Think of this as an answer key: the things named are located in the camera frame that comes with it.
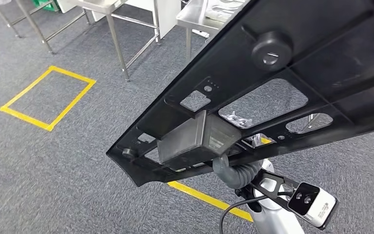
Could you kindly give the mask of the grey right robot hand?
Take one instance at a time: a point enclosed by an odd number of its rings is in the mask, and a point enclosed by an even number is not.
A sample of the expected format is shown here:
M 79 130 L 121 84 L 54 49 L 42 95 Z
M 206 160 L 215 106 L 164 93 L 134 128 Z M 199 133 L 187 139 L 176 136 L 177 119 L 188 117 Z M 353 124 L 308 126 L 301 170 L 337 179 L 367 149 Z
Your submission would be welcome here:
M 218 178 L 228 187 L 239 189 L 248 185 L 262 168 L 263 160 L 230 166 L 227 155 L 215 158 L 212 168 Z

